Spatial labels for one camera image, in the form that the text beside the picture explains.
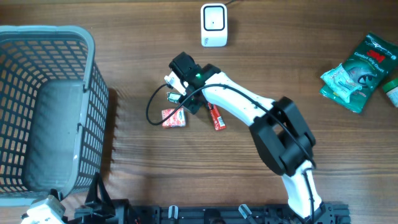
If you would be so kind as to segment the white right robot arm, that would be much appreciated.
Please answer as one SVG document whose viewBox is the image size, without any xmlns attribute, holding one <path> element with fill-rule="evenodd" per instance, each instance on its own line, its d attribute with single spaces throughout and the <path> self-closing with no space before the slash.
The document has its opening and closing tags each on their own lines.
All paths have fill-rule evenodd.
<svg viewBox="0 0 398 224">
<path fill-rule="evenodd" d="M 315 221 L 322 205 L 313 181 L 313 147 L 316 144 L 308 124 L 288 97 L 275 101 L 239 86 L 218 67 L 201 67 L 185 52 L 169 64 L 166 82 L 182 97 L 179 105 L 195 114 L 203 105 L 215 105 L 248 126 L 259 157 L 282 177 L 288 205 L 305 221 Z"/>
</svg>

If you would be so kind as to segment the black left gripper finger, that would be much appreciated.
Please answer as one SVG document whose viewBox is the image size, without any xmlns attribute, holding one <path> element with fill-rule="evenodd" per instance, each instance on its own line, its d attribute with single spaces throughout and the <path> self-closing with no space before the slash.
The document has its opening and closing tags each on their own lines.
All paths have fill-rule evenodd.
<svg viewBox="0 0 398 224">
<path fill-rule="evenodd" d="M 63 200 L 63 194 L 59 192 L 57 189 L 50 189 L 49 195 L 53 195 L 58 201 Z"/>
<path fill-rule="evenodd" d="M 91 208 L 114 208 L 99 172 L 96 172 L 93 176 L 86 196 L 85 205 Z"/>
</svg>

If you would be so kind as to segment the red white tissue pack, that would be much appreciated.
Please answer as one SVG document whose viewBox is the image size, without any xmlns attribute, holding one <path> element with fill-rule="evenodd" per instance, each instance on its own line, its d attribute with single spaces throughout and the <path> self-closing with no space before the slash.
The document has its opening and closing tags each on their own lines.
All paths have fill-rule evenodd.
<svg viewBox="0 0 398 224">
<path fill-rule="evenodd" d="M 162 110 L 162 119 L 165 119 L 169 114 L 173 112 L 174 109 L 166 109 Z M 186 126 L 186 118 L 185 111 L 183 108 L 178 109 L 169 119 L 162 123 L 163 128 L 176 128 L 176 127 L 185 127 Z"/>
</svg>

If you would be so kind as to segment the mint toilet wipes pack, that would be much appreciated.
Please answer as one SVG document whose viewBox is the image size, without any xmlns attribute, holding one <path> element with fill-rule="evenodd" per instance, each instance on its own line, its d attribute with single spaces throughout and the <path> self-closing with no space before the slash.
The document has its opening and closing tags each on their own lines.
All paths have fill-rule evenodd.
<svg viewBox="0 0 398 224">
<path fill-rule="evenodd" d="M 336 68 L 325 72 L 321 76 L 321 79 L 345 103 L 350 102 L 350 96 L 354 92 L 362 90 L 362 86 L 350 77 L 342 64 L 339 64 Z"/>
</svg>

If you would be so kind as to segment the red snack stick packet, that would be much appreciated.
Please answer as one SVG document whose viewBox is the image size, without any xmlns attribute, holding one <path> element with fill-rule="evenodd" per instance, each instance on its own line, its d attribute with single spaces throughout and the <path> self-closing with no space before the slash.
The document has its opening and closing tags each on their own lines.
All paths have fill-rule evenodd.
<svg viewBox="0 0 398 224">
<path fill-rule="evenodd" d="M 213 120 L 213 125 L 214 125 L 215 130 L 221 131 L 222 129 L 226 129 L 226 125 L 225 125 L 216 105 L 208 103 L 208 107 L 209 107 L 209 111 L 211 114 L 211 118 Z"/>
</svg>

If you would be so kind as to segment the green grip gloves package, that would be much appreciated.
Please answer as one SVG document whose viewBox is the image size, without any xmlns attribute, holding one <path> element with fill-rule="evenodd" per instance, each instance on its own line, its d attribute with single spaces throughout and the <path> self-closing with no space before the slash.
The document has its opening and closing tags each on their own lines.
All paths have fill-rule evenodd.
<svg viewBox="0 0 398 224">
<path fill-rule="evenodd" d="M 352 112 L 360 113 L 383 79 L 397 67 L 397 45 L 370 32 L 341 64 L 362 90 L 354 92 L 349 103 L 345 103 L 326 83 L 320 93 Z"/>
</svg>

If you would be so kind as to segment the green lid jar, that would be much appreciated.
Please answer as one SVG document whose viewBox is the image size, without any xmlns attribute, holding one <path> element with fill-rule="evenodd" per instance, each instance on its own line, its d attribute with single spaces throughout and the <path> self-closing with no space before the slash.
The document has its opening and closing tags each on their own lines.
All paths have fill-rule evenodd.
<svg viewBox="0 0 398 224">
<path fill-rule="evenodd" d="M 382 87 L 384 93 L 387 95 L 395 108 L 398 107 L 398 78 L 395 78 Z"/>
</svg>

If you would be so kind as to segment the green white gum box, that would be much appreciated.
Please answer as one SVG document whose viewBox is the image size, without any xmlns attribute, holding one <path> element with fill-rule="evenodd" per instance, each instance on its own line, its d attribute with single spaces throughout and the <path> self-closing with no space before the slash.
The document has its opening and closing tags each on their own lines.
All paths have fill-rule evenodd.
<svg viewBox="0 0 398 224">
<path fill-rule="evenodd" d="M 181 94 L 175 92 L 167 92 L 167 100 L 171 103 L 179 104 L 179 100 L 181 98 Z"/>
</svg>

